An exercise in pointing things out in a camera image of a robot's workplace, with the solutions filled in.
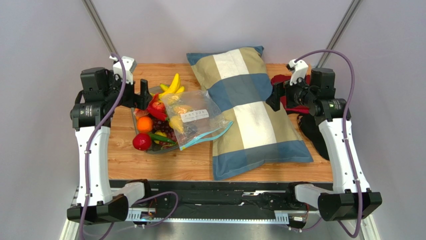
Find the yellow orange mango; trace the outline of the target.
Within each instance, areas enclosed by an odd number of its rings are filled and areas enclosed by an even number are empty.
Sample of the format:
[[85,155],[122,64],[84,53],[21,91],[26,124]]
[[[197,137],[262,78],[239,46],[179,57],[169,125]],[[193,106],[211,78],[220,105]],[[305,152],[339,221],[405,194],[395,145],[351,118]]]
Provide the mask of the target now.
[[182,115],[193,111],[194,109],[189,105],[175,105],[172,107],[172,111],[176,115]]

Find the yellow pear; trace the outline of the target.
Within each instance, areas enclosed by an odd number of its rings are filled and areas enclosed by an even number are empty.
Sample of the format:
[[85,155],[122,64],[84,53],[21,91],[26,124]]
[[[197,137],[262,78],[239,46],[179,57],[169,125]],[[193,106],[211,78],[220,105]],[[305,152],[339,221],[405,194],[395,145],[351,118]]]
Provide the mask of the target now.
[[180,115],[174,115],[168,120],[169,126],[177,131],[179,134],[184,132],[184,124]]

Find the red apple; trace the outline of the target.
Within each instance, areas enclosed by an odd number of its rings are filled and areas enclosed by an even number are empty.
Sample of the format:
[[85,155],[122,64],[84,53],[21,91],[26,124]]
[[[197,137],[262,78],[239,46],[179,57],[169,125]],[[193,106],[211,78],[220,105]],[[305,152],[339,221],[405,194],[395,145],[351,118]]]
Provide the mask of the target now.
[[132,140],[132,144],[136,150],[147,151],[152,146],[152,139],[149,134],[139,133]]

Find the clear zip top bag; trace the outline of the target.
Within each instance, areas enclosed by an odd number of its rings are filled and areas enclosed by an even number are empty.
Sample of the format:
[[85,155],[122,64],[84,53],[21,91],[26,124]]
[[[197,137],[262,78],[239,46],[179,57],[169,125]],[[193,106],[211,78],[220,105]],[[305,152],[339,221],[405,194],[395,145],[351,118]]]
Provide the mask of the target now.
[[[182,119],[184,132],[179,134],[173,129],[181,151],[199,143],[218,139],[233,124],[233,121],[225,118],[207,91],[195,90],[167,94],[161,98],[161,101],[165,105],[168,120],[172,116],[180,116]],[[176,115],[172,110],[176,105],[188,105],[193,110]]]

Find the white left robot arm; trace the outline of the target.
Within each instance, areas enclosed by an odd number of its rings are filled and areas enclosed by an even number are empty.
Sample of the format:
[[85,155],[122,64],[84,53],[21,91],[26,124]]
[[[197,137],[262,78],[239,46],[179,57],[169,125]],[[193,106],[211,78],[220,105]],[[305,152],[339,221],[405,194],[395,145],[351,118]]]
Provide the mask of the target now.
[[67,209],[67,219],[85,225],[123,222],[129,208],[145,194],[146,182],[132,180],[113,193],[108,177],[108,144],[114,103],[129,109],[146,109],[152,97],[147,90],[135,93],[133,72],[94,67],[80,74],[83,89],[70,111],[78,143],[79,189],[75,206]]

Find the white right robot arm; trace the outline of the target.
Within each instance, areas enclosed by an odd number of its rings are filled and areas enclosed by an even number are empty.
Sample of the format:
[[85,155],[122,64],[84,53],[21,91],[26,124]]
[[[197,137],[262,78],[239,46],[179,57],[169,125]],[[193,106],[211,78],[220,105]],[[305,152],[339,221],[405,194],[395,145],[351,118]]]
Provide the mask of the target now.
[[332,190],[308,182],[292,182],[288,187],[288,202],[297,207],[310,205],[328,222],[365,219],[383,202],[381,193],[371,190],[363,174],[353,144],[351,115],[344,112],[347,101],[335,97],[335,77],[330,68],[314,68],[310,83],[302,77],[295,84],[289,80],[276,82],[266,100],[276,112],[284,97],[287,106],[307,107],[313,116],[331,164]]

